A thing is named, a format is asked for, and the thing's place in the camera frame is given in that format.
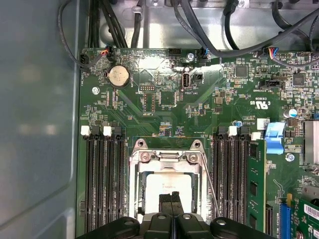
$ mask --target multicolored wire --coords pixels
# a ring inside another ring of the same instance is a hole
[[[279,49],[278,47],[268,48],[270,59],[273,60],[276,57],[276,53],[277,53],[278,49]]]

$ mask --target black cable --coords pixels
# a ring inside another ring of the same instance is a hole
[[[311,27],[310,27],[310,31],[309,31],[310,48],[311,48],[311,51],[314,55],[316,55],[316,50],[314,49],[314,46],[313,46],[313,37],[314,37],[314,31],[315,31],[317,20],[318,20],[318,16],[316,16],[314,18],[314,20],[311,24]],[[299,68],[299,67],[305,67],[305,66],[312,66],[312,65],[316,64],[317,62],[319,62],[319,58],[314,60],[314,61],[307,62],[305,64],[289,64],[289,63],[286,63],[285,61],[281,61],[275,57],[274,57],[273,61],[277,62],[278,64],[280,64],[282,66]]]
[[[136,6],[142,7],[143,2],[144,2],[143,0],[139,0]],[[142,21],[142,16],[139,13],[135,13],[134,32],[133,32],[132,41],[131,41],[131,48],[137,48],[138,46],[139,36],[141,31],[141,21]]]
[[[119,37],[118,37],[118,34],[117,32],[115,31],[115,27],[111,21],[111,18],[109,16],[109,12],[107,11],[104,3],[103,3],[103,0],[99,0],[99,3],[100,3],[100,7],[102,9],[102,12],[103,12],[103,15],[105,17],[105,20],[106,20],[106,23],[108,24],[109,26],[109,29],[110,29],[110,33],[112,35],[112,38],[113,38],[113,41],[114,41],[114,44],[116,45],[116,47],[122,47],[121,43],[120,43],[120,40],[119,40]]]
[[[99,29],[100,29],[100,9],[99,9],[99,2],[93,0],[94,9],[93,9],[93,48],[99,48]]]
[[[314,31],[315,31],[317,21],[318,21],[318,16],[314,18],[309,31],[309,45],[310,45],[311,52],[314,54],[316,54],[316,50],[314,49],[313,39],[314,39]]]
[[[88,48],[93,48],[94,0],[89,1]]]
[[[312,13],[308,14],[306,17],[304,17],[303,19],[301,19],[300,21],[298,21],[296,24],[292,25],[291,27],[289,27],[287,30],[285,30],[284,32],[282,32],[281,34],[268,39],[267,41],[264,41],[262,43],[259,43],[255,46],[251,46],[245,49],[241,49],[241,50],[233,50],[233,51],[219,51],[217,50],[212,43],[210,42],[210,40],[208,39],[207,35],[205,34],[203,28],[200,26],[200,23],[193,11],[193,9],[190,6],[190,3],[188,2],[188,0],[181,0],[181,6],[184,10],[184,13],[187,17],[187,20],[190,24],[190,26],[193,28],[193,30],[197,33],[197,35],[203,40],[204,44],[207,46],[207,48],[209,49],[209,51],[217,56],[217,57],[237,57],[237,56],[241,56],[253,51],[258,51],[264,47],[268,47],[273,45],[274,43],[284,39],[285,37],[287,37],[290,33],[292,33],[294,30],[298,29],[299,27],[301,27],[302,25],[304,25],[306,22],[308,22],[312,17],[315,17],[317,15],[319,15],[319,8],[316,9],[315,11],[313,11]]]
[[[236,45],[233,37],[231,36],[231,33],[230,33],[230,15],[231,13],[228,13],[225,15],[225,35],[226,35],[226,38],[227,38],[227,41],[229,43],[229,45],[231,46],[231,48],[233,48],[234,50],[239,50],[238,46]]]
[[[115,28],[118,36],[119,36],[119,40],[120,40],[120,43],[121,43],[122,47],[123,48],[128,48],[128,44],[126,43],[122,28],[120,26],[118,18],[116,17],[116,15],[115,15],[115,13],[114,13],[114,11],[112,9],[111,4],[109,3],[109,0],[103,0],[103,3],[104,3],[104,6],[105,6],[106,10],[108,11],[108,13],[110,15],[111,21],[112,21],[112,23],[114,25],[114,28]]]
[[[207,47],[205,46],[204,42],[200,39],[200,37],[193,31],[193,29],[191,29],[190,26],[188,26],[188,24],[186,23],[186,21],[184,20],[184,18],[180,15],[179,11],[178,11],[178,0],[172,0],[172,5],[174,7],[174,13],[175,13],[175,17],[178,20],[178,22],[180,23],[180,25],[192,36],[194,37],[199,44],[206,49]]]
[[[58,10],[58,18],[57,18],[57,24],[58,24],[58,29],[59,29],[59,35],[60,35],[60,38],[61,38],[61,41],[62,41],[62,44],[64,46],[64,49],[65,51],[67,52],[67,54],[69,55],[69,57],[72,59],[72,61],[77,64],[78,66],[81,66],[83,68],[90,68],[92,66],[94,66],[102,57],[102,55],[98,55],[97,57],[95,57],[92,62],[90,64],[83,64],[81,63],[79,60],[77,60],[67,42],[66,42],[66,39],[65,39],[65,35],[64,35],[64,31],[63,31],[63,26],[62,26],[62,13],[63,13],[63,10],[65,9],[65,7],[71,2],[72,0],[68,0],[66,1],[65,3],[63,3],[60,7],[59,7],[59,10]]]

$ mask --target motherboard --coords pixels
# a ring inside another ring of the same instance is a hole
[[[81,75],[76,235],[179,192],[207,222],[219,211],[275,238],[319,238],[318,79],[318,65],[263,52],[110,49]]]

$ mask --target blue pcie slot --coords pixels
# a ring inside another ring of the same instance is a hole
[[[290,211],[287,204],[280,204],[280,239],[290,239]]]

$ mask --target blue latch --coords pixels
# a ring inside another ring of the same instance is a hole
[[[281,139],[284,137],[284,130],[284,122],[273,122],[268,124],[265,134],[267,154],[284,153],[284,147],[281,144]]]

